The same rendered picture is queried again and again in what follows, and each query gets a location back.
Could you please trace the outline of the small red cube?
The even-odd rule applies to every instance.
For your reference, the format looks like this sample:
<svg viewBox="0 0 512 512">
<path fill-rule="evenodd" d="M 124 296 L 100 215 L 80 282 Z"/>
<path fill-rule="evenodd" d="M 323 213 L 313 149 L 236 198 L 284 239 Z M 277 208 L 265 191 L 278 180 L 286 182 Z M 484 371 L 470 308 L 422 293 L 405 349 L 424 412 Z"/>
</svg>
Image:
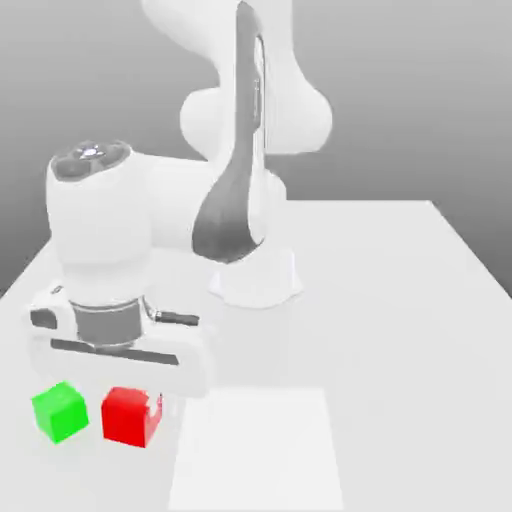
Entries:
<svg viewBox="0 0 512 512">
<path fill-rule="evenodd" d="M 163 414 L 148 417 L 146 391 L 113 387 L 101 404 L 103 437 L 110 441 L 146 448 Z"/>
</svg>

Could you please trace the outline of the small green cube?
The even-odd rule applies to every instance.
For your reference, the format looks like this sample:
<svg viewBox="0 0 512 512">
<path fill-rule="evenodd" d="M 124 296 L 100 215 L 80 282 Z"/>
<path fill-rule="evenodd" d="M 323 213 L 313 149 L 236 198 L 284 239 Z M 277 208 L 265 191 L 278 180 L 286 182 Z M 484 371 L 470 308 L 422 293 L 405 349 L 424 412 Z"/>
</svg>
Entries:
<svg viewBox="0 0 512 512">
<path fill-rule="evenodd" d="M 84 397 L 66 381 L 33 396 L 31 404 L 37 426 L 54 444 L 89 425 Z"/>
</svg>

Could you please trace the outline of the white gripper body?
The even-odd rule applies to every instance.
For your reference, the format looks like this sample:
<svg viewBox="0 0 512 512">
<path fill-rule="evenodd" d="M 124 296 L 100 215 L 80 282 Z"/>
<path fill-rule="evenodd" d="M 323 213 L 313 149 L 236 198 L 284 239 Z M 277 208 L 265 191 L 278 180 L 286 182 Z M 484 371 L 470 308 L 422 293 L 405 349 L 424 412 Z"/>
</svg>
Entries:
<svg viewBox="0 0 512 512">
<path fill-rule="evenodd" d="M 28 353 L 40 375 L 83 388 L 120 386 L 201 398 L 215 376 L 202 329 L 178 324 L 151 324 L 133 346 L 112 352 L 65 339 L 60 332 L 32 333 Z"/>
</svg>

